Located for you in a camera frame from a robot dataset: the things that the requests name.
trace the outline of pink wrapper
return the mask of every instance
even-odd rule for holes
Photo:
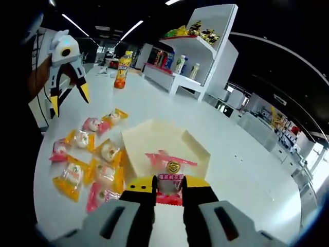
[[[197,166],[197,162],[169,156],[164,150],[145,154],[151,161],[154,173],[158,176],[157,203],[182,205],[181,183],[186,166]]]
[[[49,160],[55,162],[67,161],[67,148],[68,145],[65,143],[64,138],[54,142]]]
[[[111,126],[108,122],[99,120],[95,117],[87,118],[87,120],[84,122],[82,126],[82,130],[97,132],[97,134],[99,135],[102,135],[105,131],[107,131],[110,128]]]
[[[87,202],[87,212],[90,213],[96,210],[100,205],[108,202],[111,199],[119,199],[120,194],[114,193],[109,189],[105,189],[99,183],[93,183],[90,188],[88,202]]]

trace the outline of black ceiling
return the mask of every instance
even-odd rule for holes
[[[144,23],[125,41],[156,45],[168,30],[187,24],[195,8],[235,3],[239,9],[232,31],[266,37],[281,44],[329,78],[328,1],[182,0],[171,6],[167,6],[166,1],[55,0],[57,8],[50,8],[46,13],[44,26],[55,30],[69,28],[73,36],[84,36],[61,17],[60,14],[64,13],[94,39],[105,34],[111,40],[118,40],[120,37],[113,36],[118,34],[115,29],[125,33],[143,20]],[[111,30],[100,32],[95,25],[108,26]],[[256,92],[308,131],[320,132],[302,107],[329,134],[329,85],[319,75],[301,60],[275,46],[233,35],[229,39],[239,51],[231,82],[251,93]],[[287,106],[273,99],[274,92],[287,101]]]

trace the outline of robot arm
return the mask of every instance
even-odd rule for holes
[[[58,32],[50,45],[51,62],[50,67],[50,100],[54,111],[59,116],[59,95],[60,95],[60,78],[63,74],[63,65],[68,64],[75,74],[76,86],[83,97],[89,103],[89,91],[85,80],[85,70],[80,60],[80,50],[78,42],[70,35],[68,30]]]

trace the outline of cardboard tray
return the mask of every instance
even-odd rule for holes
[[[189,167],[186,173],[205,178],[210,153],[187,130],[152,119],[121,134],[126,150],[123,155],[126,183],[136,177],[153,175],[154,170],[145,153],[158,153],[159,150],[197,162],[197,167]]]

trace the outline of table surface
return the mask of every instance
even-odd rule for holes
[[[106,132],[96,145],[112,138],[123,145],[121,131],[148,119],[157,118],[186,128],[211,154],[206,180],[219,200],[227,200],[264,230],[289,243],[299,232],[301,200],[294,180],[278,161],[246,131],[205,102],[198,102],[181,89],[170,97],[156,84],[138,74],[128,73],[126,86],[114,89],[114,79],[98,76],[95,66],[86,75],[90,104],[74,88],[61,105],[44,136],[34,175],[34,203],[38,227],[48,239],[55,239],[80,228],[87,216],[89,187],[82,187],[75,203],[60,194],[52,178],[63,171],[63,164],[52,164],[49,157],[53,143],[88,117],[101,117],[113,107],[128,112],[129,118]],[[74,150],[73,156],[88,162],[91,154]],[[156,221],[150,246],[188,246],[182,222],[183,207],[155,207]]]

